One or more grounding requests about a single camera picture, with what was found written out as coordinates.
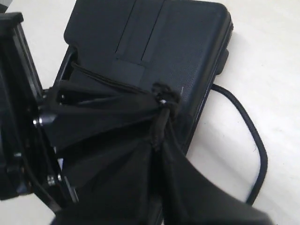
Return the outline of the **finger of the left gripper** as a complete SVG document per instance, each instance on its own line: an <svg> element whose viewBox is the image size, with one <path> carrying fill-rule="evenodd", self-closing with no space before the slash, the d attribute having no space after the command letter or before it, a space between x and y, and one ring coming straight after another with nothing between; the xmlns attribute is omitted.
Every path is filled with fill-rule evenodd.
<svg viewBox="0 0 300 225"><path fill-rule="evenodd" d="M157 101L151 93L97 91L62 81L49 89L44 108L56 113L153 113Z"/></svg>
<svg viewBox="0 0 300 225"><path fill-rule="evenodd" d="M45 112L45 132L58 151L92 136L149 120L157 107L91 110L58 107Z"/></svg>

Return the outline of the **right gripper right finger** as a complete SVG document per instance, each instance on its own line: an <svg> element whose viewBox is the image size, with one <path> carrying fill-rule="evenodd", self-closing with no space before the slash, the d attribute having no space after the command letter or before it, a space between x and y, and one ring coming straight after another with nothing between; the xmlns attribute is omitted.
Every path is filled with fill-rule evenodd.
<svg viewBox="0 0 300 225"><path fill-rule="evenodd" d="M161 148L166 225L271 225L270 217L227 194L190 163L167 124Z"/></svg>

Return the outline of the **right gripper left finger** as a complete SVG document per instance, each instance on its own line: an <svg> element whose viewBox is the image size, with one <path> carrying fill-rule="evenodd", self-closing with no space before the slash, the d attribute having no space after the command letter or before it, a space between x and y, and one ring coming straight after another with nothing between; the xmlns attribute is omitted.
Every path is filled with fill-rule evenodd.
<svg viewBox="0 0 300 225"><path fill-rule="evenodd" d="M79 192L79 202L56 213L53 225L159 225L160 198L152 188L148 140L101 170Z"/></svg>

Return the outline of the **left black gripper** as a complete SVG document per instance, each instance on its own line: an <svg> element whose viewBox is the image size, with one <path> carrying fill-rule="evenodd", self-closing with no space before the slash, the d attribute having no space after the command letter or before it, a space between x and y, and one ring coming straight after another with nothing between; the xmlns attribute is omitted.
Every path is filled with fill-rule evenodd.
<svg viewBox="0 0 300 225"><path fill-rule="evenodd" d="M58 78L41 86L25 38L21 13L0 15L0 198L36 194L44 202L76 202L75 190L59 164L61 146L50 139L62 130L71 110L72 85Z"/></svg>

